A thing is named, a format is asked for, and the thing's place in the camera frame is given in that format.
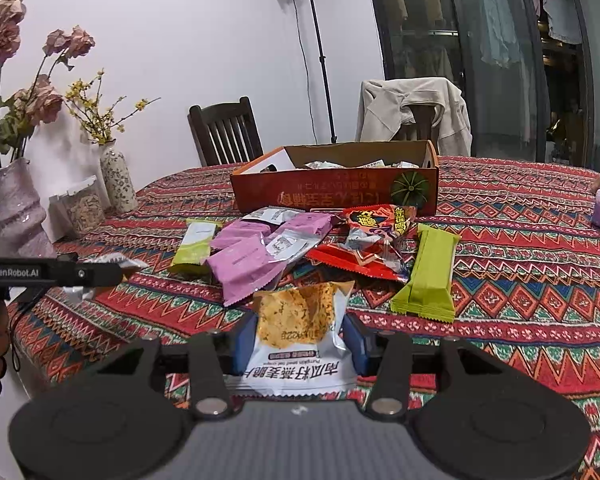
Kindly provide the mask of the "clear jar of snacks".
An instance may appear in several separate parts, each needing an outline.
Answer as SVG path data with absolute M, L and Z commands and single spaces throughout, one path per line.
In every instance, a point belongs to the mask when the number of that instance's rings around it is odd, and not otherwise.
M 105 220 L 105 208 L 98 194 L 97 178 L 91 176 L 50 198 L 50 211 L 61 220 L 66 233 L 81 238 Z

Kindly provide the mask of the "beige jacket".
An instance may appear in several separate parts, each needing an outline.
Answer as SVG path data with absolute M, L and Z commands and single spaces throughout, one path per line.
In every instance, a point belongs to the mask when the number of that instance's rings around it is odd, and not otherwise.
M 438 153 L 468 156 L 472 135 L 460 88 L 444 77 L 362 82 L 358 142 L 430 140 Z

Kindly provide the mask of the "colourful patterned tablecloth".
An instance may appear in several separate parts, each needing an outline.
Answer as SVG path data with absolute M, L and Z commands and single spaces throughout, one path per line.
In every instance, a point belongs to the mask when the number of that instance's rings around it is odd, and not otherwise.
M 512 160 L 445 157 L 429 223 L 460 237 L 451 324 L 393 313 L 398 286 L 357 276 L 349 307 L 381 330 L 421 344 L 457 335 L 573 401 L 592 440 L 581 479 L 600 479 L 600 230 L 591 223 L 590 170 Z M 144 268 L 115 289 L 74 302 L 58 289 L 29 312 L 10 307 L 23 362 L 55 385 L 141 337 L 175 344 L 229 330 L 243 307 L 222 306 L 212 278 L 169 274 L 187 222 L 234 221 L 231 166 L 194 168 L 145 186 L 136 211 L 57 245 L 84 259 L 121 252 Z

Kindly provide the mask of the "chair with beige jacket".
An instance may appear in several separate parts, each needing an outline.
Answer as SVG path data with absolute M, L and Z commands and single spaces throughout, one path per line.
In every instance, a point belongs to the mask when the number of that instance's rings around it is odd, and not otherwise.
M 434 125 L 436 108 L 433 105 L 411 105 L 414 124 L 403 124 L 393 136 L 393 141 L 429 140 L 438 145 L 439 127 Z

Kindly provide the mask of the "glass sliding door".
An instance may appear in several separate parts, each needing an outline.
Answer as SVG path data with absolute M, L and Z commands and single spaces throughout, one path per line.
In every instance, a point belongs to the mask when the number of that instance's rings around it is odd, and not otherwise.
M 442 155 L 600 169 L 600 0 L 373 0 L 385 75 L 439 77 L 470 133 Z

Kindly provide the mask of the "floral ceramic vase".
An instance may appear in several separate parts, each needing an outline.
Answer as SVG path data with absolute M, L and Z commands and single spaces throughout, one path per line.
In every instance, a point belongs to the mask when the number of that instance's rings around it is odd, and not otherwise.
M 118 214 L 126 214 L 137 208 L 138 201 L 128 165 L 123 154 L 111 141 L 102 146 L 99 167 L 107 191 L 110 206 Z

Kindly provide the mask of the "white grey snack packet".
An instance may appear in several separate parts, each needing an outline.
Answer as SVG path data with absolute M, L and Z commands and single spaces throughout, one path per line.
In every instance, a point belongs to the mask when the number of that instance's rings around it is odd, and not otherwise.
M 283 230 L 265 244 L 265 250 L 274 261 L 291 264 L 320 244 L 321 240 L 317 234 Z

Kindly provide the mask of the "large pink snack packet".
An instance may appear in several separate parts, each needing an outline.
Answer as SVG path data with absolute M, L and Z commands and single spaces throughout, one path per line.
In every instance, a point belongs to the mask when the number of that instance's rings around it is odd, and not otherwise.
M 222 286 L 222 304 L 230 307 L 251 296 L 286 268 L 267 250 L 262 235 L 245 238 L 207 259 L 214 277 Z

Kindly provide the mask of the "dried pink roses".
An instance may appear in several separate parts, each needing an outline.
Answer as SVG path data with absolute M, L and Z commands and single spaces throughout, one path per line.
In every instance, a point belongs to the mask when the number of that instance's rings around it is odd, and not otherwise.
M 8 82 L 6 65 L 22 46 L 27 12 L 24 0 L 0 0 L 0 169 L 24 156 L 38 127 L 57 119 L 64 97 L 53 83 L 56 68 L 73 70 L 74 61 L 96 46 L 95 38 L 79 25 L 56 28 L 46 35 L 35 69 Z

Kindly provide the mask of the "yellow flower branches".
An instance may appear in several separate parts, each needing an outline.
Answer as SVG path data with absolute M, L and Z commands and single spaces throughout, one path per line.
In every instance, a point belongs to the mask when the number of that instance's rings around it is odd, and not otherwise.
M 116 108 L 126 100 L 126 96 L 118 96 L 110 103 L 104 102 L 104 77 L 105 70 L 101 68 L 90 80 L 80 78 L 73 81 L 64 94 L 65 106 L 70 116 L 78 121 L 87 142 L 99 146 L 114 142 L 114 134 L 125 132 L 125 123 L 129 119 L 159 101 L 159 98 L 140 99 L 132 110 L 117 117 Z

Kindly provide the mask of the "small green snack packet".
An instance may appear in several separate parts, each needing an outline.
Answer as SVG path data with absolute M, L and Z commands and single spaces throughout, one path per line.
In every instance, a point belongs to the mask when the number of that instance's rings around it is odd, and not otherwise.
M 186 226 L 186 232 L 168 272 L 181 276 L 207 274 L 209 268 L 206 260 L 211 256 L 211 242 L 220 225 L 214 221 L 189 219 Z

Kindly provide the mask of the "red orange spicy snack bag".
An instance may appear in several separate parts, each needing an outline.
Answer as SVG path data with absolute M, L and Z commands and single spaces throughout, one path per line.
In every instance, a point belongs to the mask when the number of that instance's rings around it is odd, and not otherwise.
M 366 278 L 405 283 L 410 271 L 404 245 L 416 214 L 414 206 L 391 204 L 343 209 L 336 226 L 308 258 Z

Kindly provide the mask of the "lime green snack bar packet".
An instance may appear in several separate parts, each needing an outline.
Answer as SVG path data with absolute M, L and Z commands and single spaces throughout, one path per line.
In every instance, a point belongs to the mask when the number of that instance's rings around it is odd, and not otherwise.
M 460 236 L 420 224 L 418 251 L 410 280 L 390 301 L 390 310 L 420 318 L 453 323 L 455 318 L 451 284 Z

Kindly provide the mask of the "pumpkin seed cracker packet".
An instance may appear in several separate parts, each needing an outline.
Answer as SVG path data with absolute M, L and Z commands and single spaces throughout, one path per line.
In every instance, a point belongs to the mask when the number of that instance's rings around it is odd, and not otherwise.
M 340 330 L 355 282 L 258 292 L 256 339 L 246 370 L 225 379 L 251 396 L 322 396 L 353 388 L 358 374 Z

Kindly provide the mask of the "dark wooden chair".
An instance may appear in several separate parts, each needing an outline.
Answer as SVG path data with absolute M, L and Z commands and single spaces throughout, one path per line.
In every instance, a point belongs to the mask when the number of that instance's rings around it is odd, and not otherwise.
M 187 119 L 203 167 L 252 162 L 263 155 L 248 96 L 207 107 L 193 105 Z

